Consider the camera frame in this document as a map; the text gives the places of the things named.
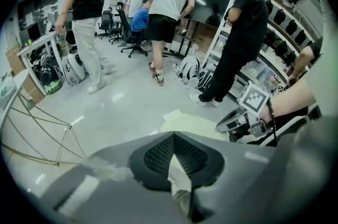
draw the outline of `white floor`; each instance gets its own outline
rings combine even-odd
[[[74,133],[87,156],[104,147],[164,130],[189,130],[195,134],[225,139],[225,135],[217,133],[214,127],[236,106],[230,98],[226,98],[218,108],[211,105],[201,107],[188,99],[192,89],[186,89],[181,81],[176,80],[169,58],[164,59],[165,84],[159,87],[152,80],[147,65],[152,59],[152,53],[148,57],[134,53],[129,59],[127,53],[120,53],[117,43],[111,45],[107,38],[96,39],[96,45],[117,64],[116,72],[106,76],[108,86],[96,94],[88,95],[90,78],[87,77],[74,87],[64,84],[61,90],[45,97],[38,105],[55,117],[73,124]],[[14,106],[22,110],[20,102],[16,101]],[[36,109],[33,109],[33,113],[46,118]],[[34,148],[46,158],[55,160],[59,146],[36,127],[31,118],[13,110],[10,118]],[[56,140],[62,140],[64,126],[46,122],[41,122],[41,125]],[[3,143],[18,151],[40,157],[27,146],[8,120],[3,131]],[[67,132],[63,145],[83,156],[71,132]],[[3,148],[2,151],[14,179],[37,196],[73,166],[41,164],[12,155],[7,149]],[[80,160],[65,149],[61,150],[60,161]]]

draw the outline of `blue shirt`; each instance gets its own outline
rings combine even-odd
[[[146,8],[140,8],[136,11],[132,21],[132,31],[140,32],[146,27],[148,21],[149,10]]]

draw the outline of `red sneaker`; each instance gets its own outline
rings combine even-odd
[[[156,69],[155,69],[155,67],[152,67],[151,65],[152,65],[152,62],[149,62],[149,63],[148,63],[149,70],[150,70],[150,72],[153,72],[153,73],[154,73],[154,72],[156,71]]]
[[[153,79],[159,86],[163,86],[164,84],[164,79],[158,79],[158,76],[156,73],[153,73]]]

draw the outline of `person in blue shirt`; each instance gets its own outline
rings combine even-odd
[[[148,0],[142,1],[142,7],[136,11],[131,24],[132,36],[141,36],[149,17],[150,3]]]

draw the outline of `cardboard box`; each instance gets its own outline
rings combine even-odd
[[[17,53],[19,51],[20,51],[19,45],[15,45],[6,52],[7,60],[10,63],[10,66],[15,76],[24,69],[26,69],[21,58],[17,56]],[[44,95],[36,86],[31,76],[28,76],[26,78],[25,82],[23,83],[23,88],[36,104],[39,103],[44,98]]]

